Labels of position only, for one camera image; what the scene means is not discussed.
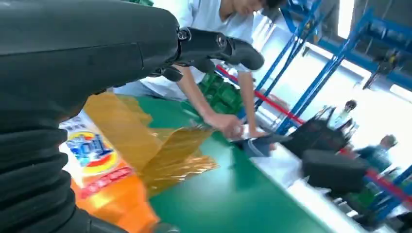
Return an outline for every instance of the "ceiling light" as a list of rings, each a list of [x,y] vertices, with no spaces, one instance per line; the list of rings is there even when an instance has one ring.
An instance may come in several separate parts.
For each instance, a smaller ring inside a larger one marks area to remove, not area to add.
[[[338,36],[347,39],[352,25],[353,7],[355,0],[340,0]]]

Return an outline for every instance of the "man's hand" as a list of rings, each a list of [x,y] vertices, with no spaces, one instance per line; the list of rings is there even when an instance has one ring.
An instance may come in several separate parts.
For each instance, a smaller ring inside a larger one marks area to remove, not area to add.
[[[237,139],[243,134],[242,122],[235,115],[213,113],[204,117],[205,123],[221,131],[227,138]]]

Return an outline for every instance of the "orange detergent bag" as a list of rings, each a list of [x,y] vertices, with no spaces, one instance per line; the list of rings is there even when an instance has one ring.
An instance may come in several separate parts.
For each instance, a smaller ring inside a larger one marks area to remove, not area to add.
[[[77,205],[130,233],[151,233],[159,218],[143,182],[88,115],[82,111],[60,128],[68,131],[60,150],[69,156],[64,170],[72,175]]]

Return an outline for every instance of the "bolt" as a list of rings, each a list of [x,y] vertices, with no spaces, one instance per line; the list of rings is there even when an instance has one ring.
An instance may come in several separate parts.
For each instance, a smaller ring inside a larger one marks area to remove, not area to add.
[[[178,31],[177,32],[177,38],[179,38],[179,40],[186,40],[187,38],[189,38],[189,34],[186,31]]]
[[[226,38],[223,35],[218,35],[218,46],[223,48],[227,44]]]

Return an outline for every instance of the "man's arm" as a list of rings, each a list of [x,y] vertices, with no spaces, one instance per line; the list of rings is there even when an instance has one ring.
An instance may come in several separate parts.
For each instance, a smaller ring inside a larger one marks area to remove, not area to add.
[[[249,134],[257,136],[255,117],[255,91],[251,72],[238,72],[240,94],[246,112],[247,123],[249,124]]]
[[[188,100],[199,112],[205,123],[224,133],[226,137],[237,138],[243,133],[241,121],[235,115],[218,114],[206,101],[203,93],[194,81],[194,77],[188,67],[178,67],[183,74],[182,79],[177,83]]]

